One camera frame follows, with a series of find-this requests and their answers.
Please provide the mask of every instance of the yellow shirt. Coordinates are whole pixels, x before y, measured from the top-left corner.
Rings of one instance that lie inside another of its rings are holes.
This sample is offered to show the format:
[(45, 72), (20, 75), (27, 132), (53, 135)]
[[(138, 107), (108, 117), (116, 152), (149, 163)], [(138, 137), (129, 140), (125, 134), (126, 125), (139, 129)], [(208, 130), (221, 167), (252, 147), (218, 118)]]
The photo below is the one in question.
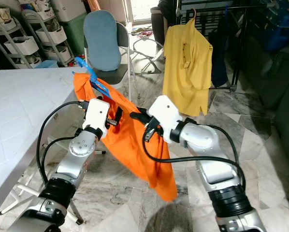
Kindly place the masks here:
[(212, 45), (195, 29), (194, 18), (167, 31), (163, 94), (183, 114), (207, 114), (212, 51)]

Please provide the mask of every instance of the tiled floor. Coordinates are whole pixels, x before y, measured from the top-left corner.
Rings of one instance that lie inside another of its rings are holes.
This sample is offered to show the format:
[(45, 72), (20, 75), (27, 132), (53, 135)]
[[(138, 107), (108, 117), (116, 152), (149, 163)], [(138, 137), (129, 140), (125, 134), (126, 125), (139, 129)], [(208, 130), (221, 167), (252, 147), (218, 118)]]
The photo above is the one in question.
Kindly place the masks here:
[[(138, 63), (142, 67), (146, 61)], [(149, 107), (161, 94), (163, 74), (137, 77), (139, 97), (132, 86), (132, 99), (141, 107)], [(272, 112), (267, 112), (241, 75), (235, 93), (210, 91), (207, 116), (197, 117), (199, 123), (224, 128), (235, 142), (241, 166), (247, 179), (247, 195), (269, 232), (289, 232), (289, 162), (284, 154)], [(127, 94), (127, 87), (120, 91)], [(220, 135), (224, 152), (233, 157), (228, 141)], [(177, 144), (169, 145), (171, 156), (189, 156)], [(99, 143), (98, 150), (107, 150)], [(64, 153), (59, 147), (54, 149)], [(27, 169), (24, 179), (34, 170)], [(194, 162), (173, 164), (178, 198), (172, 203), (162, 201), (148, 184), (135, 177), (109, 152), (100, 155), (90, 165), (80, 185), (74, 203), (85, 219), (77, 226), (69, 219), (63, 232), (217, 232), (215, 213), (198, 177)], [(33, 186), (38, 187), (38, 175)], [(3, 232), (20, 214), (24, 206), (0, 216)]]

